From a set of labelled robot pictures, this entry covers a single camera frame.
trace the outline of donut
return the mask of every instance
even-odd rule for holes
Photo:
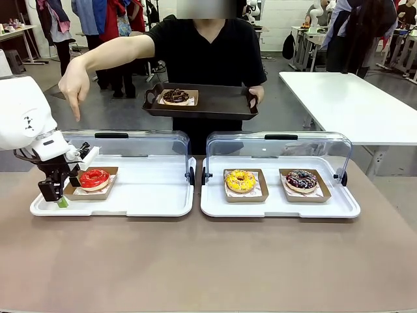
[[[230,190],[240,194],[251,192],[256,184],[253,173],[249,171],[234,170],[227,174],[226,184]]]
[[[190,102],[190,95],[181,89],[167,91],[162,98],[170,106],[187,106]]]
[[[290,171],[285,178],[289,188],[302,194],[313,192],[318,183],[315,175],[304,170]]]
[[[103,189],[109,184],[109,181],[110,174],[103,170],[87,171],[79,178],[81,188],[88,192]]]

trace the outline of black tray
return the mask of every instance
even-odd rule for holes
[[[198,90],[197,105],[167,106],[157,103],[156,98],[164,89],[175,88]],[[252,99],[255,99],[257,105],[257,96],[249,93],[249,89],[246,87],[157,83],[152,90],[145,93],[143,109],[153,116],[248,121],[258,114],[256,105],[252,109],[250,108]]]

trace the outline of v-neck collar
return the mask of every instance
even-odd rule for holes
[[[222,27],[222,29],[220,29],[220,32],[218,33],[218,35],[217,35],[217,37],[212,41],[212,42],[209,42],[204,36],[202,36],[199,32],[198,32],[198,30],[197,30],[197,28],[195,28],[195,25],[194,25],[194,22],[193,22],[193,20],[190,20],[190,23],[191,23],[191,26],[193,27],[193,31],[196,33],[196,35],[197,36],[199,36],[202,40],[204,40],[207,44],[209,44],[209,45],[213,45],[217,40],[218,40],[218,38],[220,37],[220,36],[222,36],[223,35],[223,33],[225,32],[225,30],[226,30],[226,27],[227,27],[227,25],[228,25],[228,23],[229,23],[229,20],[228,19],[225,19],[225,22],[224,22],[224,26]]]

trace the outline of black t-shirt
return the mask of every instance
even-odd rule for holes
[[[213,43],[202,37],[192,20],[168,16],[148,33],[155,57],[165,61],[170,83],[253,87],[266,82],[259,41],[243,20],[226,20]],[[187,133],[192,153],[205,154],[207,136],[214,131],[240,131],[242,121],[173,119],[173,130]]]
[[[402,18],[398,18],[401,23],[416,25],[416,14],[417,10],[415,7],[408,7],[407,5],[399,5],[397,14],[405,12],[405,15]]]

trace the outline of white tray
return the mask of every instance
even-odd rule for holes
[[[213,217],[299,216],[308,218],[354,218],[360,207],[347,187],[337,184],[330,164],[317,156],[280,156],[259,159],[250,156],[212,156],[213,177],[201,189],[201,209]],[[265,176],[269,197],[263,203],[228,203],[224,192],[223,169],[260,168]],[[285,197],[280,168],[316,169],[329,188],[332,197],[325,203],[291,203]]]
[[[194,187],[185,178],[185,156],[98,156],[91,166],[118,166],[105,201],[70,201],[66,209],[40,194],[31,204],[36,216],[182,216],[191,211]],[[195,171],[195,159],[189,161]]]

